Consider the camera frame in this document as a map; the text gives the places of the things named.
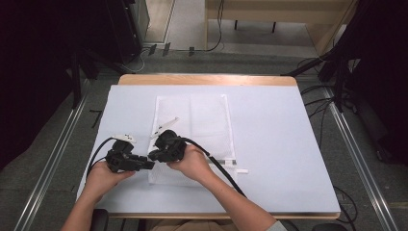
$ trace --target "sleeve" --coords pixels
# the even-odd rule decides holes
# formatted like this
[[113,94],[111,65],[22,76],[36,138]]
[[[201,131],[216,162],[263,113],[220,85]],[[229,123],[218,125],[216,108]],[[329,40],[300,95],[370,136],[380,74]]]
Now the sleeve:
[[278,220],[267,231],[287,231],[282,223]]

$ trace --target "metal rail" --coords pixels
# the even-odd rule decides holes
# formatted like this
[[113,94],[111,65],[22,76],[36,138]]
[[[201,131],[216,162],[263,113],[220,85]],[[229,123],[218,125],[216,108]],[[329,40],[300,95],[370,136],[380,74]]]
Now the metal rail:
[[[325,88],[325,97],[333,97],[333,91],[330,88]],[[370,168],[367,165],[362,152],[354,139],[350,128],[344,118],[334,104],[330,104],[330,110],[339,126],[342,136],[345,141],[345,145],[351,155],[351,159],[357,168],[360,178],[366,188],[367,194],[369,195],[372,207],[380,220],[380,223],[385,231],[398,231],[393,215],[391,214],[390,208],[385,200],[382,192],[380,191],[374,177],[371,174]]]
[[83,93],[81,101],[78,104],[76,110],[72,110],[69,115],[68,120],[65,123],[65,126],[60,133],[60,136],[54,146],[54,149],[51,152],[50,157],[48,158],[47,163],[45,164],[44,170],[42,171],[41,176],[39,177],[36,186],[31,192],[24,210],[20,216],[20,219],[17,222],[17,225],[14,228],[14,231],[25,231],[30,230],[31,224],[36,216],[39,206],[41,205],[42,199],[47,192],[47,189],[51,183],[51,180],[54,176],[54,173],[57,169],[57,166],[61,160],[61,157],[64,154],[66,145],[71,137],[72,131],[75,128],[75,125],[81,115],[82,110],[84,109],[85,101],[89,93],[89,80],[86,79],[83,84]]

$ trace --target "black device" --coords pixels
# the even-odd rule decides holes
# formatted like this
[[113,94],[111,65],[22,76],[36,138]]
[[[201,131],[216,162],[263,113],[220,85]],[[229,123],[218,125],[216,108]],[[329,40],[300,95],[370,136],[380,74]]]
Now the black device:
[[132,154],[132,149],[133,145],[128,141],[117,140],[105,157],[109,169],[112,172],[118,172],[153,168],[154,162],[148,161],[147,157]]
[[153,150],[148,154],[152,161],[174,162],[180,161],[184,157],[184,150],[187,144],[171,130],[165,130],[154,143],[159,149]]

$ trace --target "hand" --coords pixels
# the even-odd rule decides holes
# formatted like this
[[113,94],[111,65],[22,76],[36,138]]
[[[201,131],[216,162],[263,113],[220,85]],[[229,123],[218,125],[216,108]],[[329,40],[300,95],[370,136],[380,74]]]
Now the hand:
[[120,181],[134,174],[134,171],[111,172],[106,162],[98,162],[90,171],[81,195],[96,203]]
[[201,183],[203,179],[215,175],[210,169],[203,152],[194,145],[187,145],[184,158],[179,162],[167,163],[169,167],[181,171],[185,176]]

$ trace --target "white table surface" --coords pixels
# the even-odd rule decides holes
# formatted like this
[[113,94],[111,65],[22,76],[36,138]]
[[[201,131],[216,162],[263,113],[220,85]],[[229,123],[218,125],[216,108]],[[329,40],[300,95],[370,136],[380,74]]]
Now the white table surface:
[[[277,218],[336,218],[340,213],[297,86],[112,86],[92,153],[106,138],[131,134],[147,155],[157,95],[227,94],[239,174],[246,196]],[[114,141],[101,149],[105,156]],[[147,170],[108,192],[97,208],[112,217],[222,218],[202,187],[150,185]],[[85,173],[78,195],[85,183]]]

